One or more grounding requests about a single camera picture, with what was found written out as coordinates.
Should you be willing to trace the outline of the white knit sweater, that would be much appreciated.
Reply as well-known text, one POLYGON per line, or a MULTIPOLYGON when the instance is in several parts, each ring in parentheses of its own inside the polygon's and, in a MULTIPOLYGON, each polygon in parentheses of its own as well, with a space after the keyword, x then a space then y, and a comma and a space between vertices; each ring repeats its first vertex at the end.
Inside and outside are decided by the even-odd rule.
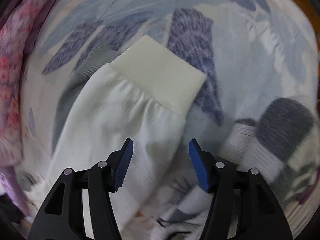
POLYGON ((106 48, 95 55, 104 57, 112 61, 77 96, 33 198, 42 204, 65 168, 90 168, 130 138, 133 156, 111 203, 125 239, 156 239, 157 219, 199 190, 184 132, 207 76, 149 36, 119 56, 106 48))

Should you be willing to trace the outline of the grey checkered garment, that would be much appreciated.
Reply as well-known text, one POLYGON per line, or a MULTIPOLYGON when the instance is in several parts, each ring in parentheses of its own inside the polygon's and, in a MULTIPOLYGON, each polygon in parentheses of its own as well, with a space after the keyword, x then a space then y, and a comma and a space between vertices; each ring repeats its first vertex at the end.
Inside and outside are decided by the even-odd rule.
POLYGON ((303 103, 278 98, 258 121, 236 120, 219 158, 231 168, 256 168, 282 207, 303 205, 319 180, 319 117, 303 103))

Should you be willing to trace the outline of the floral blue bed sheet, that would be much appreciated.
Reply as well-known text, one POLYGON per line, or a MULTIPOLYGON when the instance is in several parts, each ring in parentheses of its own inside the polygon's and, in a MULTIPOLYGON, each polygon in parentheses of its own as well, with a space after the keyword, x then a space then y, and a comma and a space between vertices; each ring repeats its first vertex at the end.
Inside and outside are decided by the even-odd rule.
MULTIPOLYGON (((187 152, 196 139, 230 167, 219 151, 236 120, 258 121, 278 98, 292 98, 317 114, 315 33, 291 0, 58 0, 25 64, 21 88, 23 168, 36 180, 26 191, 34 210, 42 204, 33 189, 49 170, 73 103, 112 61, 95 55, 106 48, 119 56, 143 36, 207 76, 187 116, 187 152)), ((157 219, 156 239, 200 237, 212 196, 195 176, 199 190, 157 219)), ((319 180, 303 205, 281 206, 293 237, 318 207, 319 180)))

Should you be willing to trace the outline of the purple floral quilt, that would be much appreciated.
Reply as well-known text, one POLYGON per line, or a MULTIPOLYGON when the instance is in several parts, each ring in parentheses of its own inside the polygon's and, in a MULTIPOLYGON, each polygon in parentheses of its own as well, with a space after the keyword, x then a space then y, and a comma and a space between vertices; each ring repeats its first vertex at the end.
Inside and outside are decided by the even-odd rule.
POLYGON ((30 211, 15 166, 23 161, 20 79, 24 54, 30 54, 37 35, 56 0, 20 0, 1 27, 1 184, 24 216, 30 211))

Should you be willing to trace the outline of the wooden headboard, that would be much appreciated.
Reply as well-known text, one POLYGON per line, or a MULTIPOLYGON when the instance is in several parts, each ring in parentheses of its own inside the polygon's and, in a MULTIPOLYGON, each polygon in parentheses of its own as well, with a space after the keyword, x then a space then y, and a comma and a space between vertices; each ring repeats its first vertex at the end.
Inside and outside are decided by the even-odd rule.
POLYGON ((319 14, 316 8, 313 6, 310 0, 293 0, 298 7, 306 14, 309 19, 317 39, 317 44, 319 46, 319 14))

